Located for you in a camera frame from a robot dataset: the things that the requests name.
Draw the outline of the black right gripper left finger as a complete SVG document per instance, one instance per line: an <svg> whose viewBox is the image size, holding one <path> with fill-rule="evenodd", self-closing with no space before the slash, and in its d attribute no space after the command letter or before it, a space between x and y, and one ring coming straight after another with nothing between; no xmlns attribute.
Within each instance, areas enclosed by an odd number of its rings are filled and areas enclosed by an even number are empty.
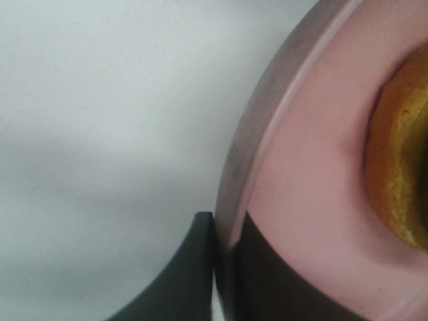
<svg viewBox="0 0 428 321"><path fill-rule="evenodd" d="M214 222L195 214L188 233L153 282L110 320L212 320Z"/></svg>

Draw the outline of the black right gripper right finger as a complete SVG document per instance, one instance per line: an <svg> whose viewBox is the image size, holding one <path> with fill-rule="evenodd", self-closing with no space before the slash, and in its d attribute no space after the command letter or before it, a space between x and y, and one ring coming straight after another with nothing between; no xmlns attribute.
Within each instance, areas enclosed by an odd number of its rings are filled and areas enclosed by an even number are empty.
<svg viewBox="0 0 428 321"><path fill-rule="evenodd" d="M271 247L249 213L233 254L235 320L367 320L314 287Z"/></svg>

